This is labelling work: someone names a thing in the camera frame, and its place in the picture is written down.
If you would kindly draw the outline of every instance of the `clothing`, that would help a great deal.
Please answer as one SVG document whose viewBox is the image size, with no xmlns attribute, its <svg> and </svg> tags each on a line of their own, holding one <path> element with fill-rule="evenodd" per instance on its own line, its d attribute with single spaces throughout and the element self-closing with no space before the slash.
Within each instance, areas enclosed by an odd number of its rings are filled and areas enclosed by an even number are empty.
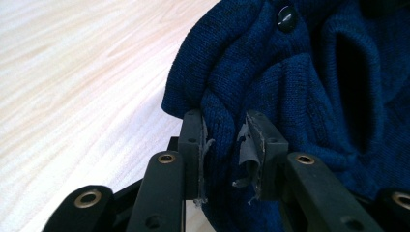
<svg viewBox="0 0 410 232">
<path fill-rule="evenodd" d="M 296 10 L 294 29 L 278 14 Z M 217 231 L 281 231 L 277 202 L 234 188 L 238 132 L 258 110 L 290 152 L 321 158 L 350 190 L 410 189 L 410 11 L 363 16 L 358 1 L 222 0 L 191 29 L 162 108 L 202 110 L 209 138 L 203 211 Z"/>
</svg>

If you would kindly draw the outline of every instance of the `shirt button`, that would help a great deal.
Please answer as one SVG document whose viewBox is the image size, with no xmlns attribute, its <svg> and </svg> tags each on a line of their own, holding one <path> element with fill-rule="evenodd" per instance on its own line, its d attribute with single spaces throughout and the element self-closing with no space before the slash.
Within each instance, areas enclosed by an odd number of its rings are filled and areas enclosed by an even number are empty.
<svg viewBox="0 0 410 232">
<path fill-rule="evenodd" d="M 296 11 L 293 7 L 286 6 L 278 14 L 278 28 L 284 33 L 293 31 L 298 22 Z"/>
</svg>

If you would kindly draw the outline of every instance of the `blue knit sweater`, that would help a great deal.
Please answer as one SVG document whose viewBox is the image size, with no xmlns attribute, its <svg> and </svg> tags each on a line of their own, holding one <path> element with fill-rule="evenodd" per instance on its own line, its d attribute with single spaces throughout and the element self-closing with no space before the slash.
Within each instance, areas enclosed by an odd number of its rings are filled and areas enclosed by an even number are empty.
<svg viewBox="0 0 410 232">
<path fill-rule="evenodd" d="M 296 27 L 278 29 L 284 6 Z M 205 158 L 218 231 L 281 231 L 278 203 L 234 188 L 246 176 L 236 141 L 246 111 L 263 112 L 290 151 L 321 158 L 344 185 L 374 198 L 410 189 L 410 11 L 366 18 L 358 1 L 222 0 L 186 37 L 162 108 L 200 108 L 215 139 Z"/>
</svg>

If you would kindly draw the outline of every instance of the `wood grain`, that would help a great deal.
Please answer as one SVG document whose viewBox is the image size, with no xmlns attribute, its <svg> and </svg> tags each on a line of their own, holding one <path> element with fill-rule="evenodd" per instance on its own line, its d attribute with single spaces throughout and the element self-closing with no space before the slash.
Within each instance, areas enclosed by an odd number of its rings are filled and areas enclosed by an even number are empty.
<svg viewBox="0 0 410 232">
<path fill-rule="evenodd" d="M 41 231 L 73 190 L 118 191 L 179 134 L 172 61 L 217 0 L 0 2 L 0 231 Z M 213 231 L 190 203 L 188 231 Z"/>
</svg>

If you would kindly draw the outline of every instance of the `tabletop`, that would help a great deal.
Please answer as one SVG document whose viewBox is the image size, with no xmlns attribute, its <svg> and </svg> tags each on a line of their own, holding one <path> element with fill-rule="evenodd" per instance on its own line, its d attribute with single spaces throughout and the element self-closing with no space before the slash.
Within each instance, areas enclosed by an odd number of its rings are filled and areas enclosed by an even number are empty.
<svg viewBox="0 0 410 232">
<path fill-rule="evenodd" d="M 167 74 L 217 0 L 0 2 L 0 231 L 41 231 L 72 191 L 141 179 L 182 121 Z M 187 207 L 187 231 L 213 231 Z"/>
</svg>

